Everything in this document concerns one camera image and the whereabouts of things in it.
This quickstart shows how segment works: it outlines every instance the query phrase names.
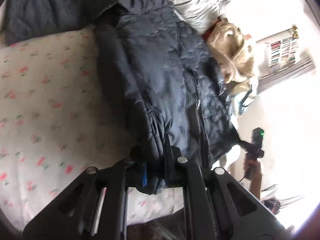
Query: jacket zipper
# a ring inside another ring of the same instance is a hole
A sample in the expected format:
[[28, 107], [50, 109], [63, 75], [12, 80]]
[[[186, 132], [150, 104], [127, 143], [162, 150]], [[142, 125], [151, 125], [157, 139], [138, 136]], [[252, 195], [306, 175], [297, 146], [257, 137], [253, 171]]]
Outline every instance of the jacket zipper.
[[193, 71], [187, 72], [189, 74], [189, 76], [191, 77], [191, 80], [193, 82], [193, 85], [195, 87], [196, 90], [196, 97], [197, 97], [197, 105], [196, 105], [196, 112], [197, 112], [197, 117], [198, 117], [198, 122], [199, 122], [199, 126], [200, 126], [200, 156], [201, 156], [201, 162], [202, 162], [202, 166], [205, 168], [208, 168], [209, 166], [209, 157], [208, 154], [204, 154], [204, 142], [206, 141], [205, 138], [205, 130], [204, 130], [204, 121], [202, 118], [202, 114], [200, 113], [200, 108], [201, 108], [201, 99], [200, 99], [200, 93], [198, 90], [198, 86], [196, 85], [196, 80], [193, 74]]

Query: person's hand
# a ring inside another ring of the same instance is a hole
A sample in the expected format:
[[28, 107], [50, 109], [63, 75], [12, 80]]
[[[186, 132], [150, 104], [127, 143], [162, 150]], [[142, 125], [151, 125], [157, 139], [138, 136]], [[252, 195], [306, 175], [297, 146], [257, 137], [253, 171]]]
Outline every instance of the person's hand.
[[292, 239], [292, 232], [293, 231], [294, 231], [294, 226], [289, 226], [278, 237], [276, 237], [276, 240], [289, 240], [289, 239]]
[[243, 170], [246, 171], [250, 167], [252, 167], [252, 179], [261, 179], [262, 172], [260, 162], [248, 159], [248, 156], [246, 154], [243, 162]]

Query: bed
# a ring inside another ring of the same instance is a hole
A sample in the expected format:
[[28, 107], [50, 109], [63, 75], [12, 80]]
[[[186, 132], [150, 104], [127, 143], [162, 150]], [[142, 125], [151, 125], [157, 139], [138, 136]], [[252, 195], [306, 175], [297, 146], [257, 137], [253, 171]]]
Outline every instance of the bed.
[[[170, 1], [180, 19], [199, 33], [212, 26], [229, 2]], [[96, 74], [93, 28], [9, 47], [0, 34], [0, 208], [19, 230], [88, 166], [112, 166], [135, 145], [124, 124], [106, 118], [111, 109]], [[239, 153], [233, 147], [225, 167]], [[143, 223], [182, 207], [181, 188], [158, 195], [130, 188], [127, 223]]]

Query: quilted jacket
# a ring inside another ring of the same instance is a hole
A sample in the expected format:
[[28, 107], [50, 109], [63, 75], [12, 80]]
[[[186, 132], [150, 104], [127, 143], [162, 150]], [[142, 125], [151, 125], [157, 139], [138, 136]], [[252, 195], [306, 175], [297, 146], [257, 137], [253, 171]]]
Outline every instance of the quilted jacket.
[[[149, 170], [161, 167], [166, 132], [200, 166], [231, 149], [239, 137], [220, 67], [167, 0], [8, 0], [4, 24], [12, 44], [91, 23], [104, 96], [136, 135]], [[148, 180], [142, 191], [162, 182]]]

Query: silver screw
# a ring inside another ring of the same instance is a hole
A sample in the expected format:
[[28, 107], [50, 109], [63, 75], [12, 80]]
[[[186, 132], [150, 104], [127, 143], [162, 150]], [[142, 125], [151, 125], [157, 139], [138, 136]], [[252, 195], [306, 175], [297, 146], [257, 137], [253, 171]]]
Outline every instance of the silver screw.
[[178, 163], [186, 163], [188, 162], [188, 159], [186, 157], [180, 156], [178, 157]]
[[215, 168], [214, 172], [218, 175], [223, 175], [225, 171], [223, 168], [218, 167], [218, 168]]
[[125, 162], [126, 164], [132, 164], [132, 163], [134, 163], [133, 159], [130, 158], [130, 157], [125, 158], [125, 159], [124, 159], [124, 162]]
[[88, 174], [95, 174], [97, 172], [97, 168], [96, 167], [88, 167], [86, 170], [85, 170]]

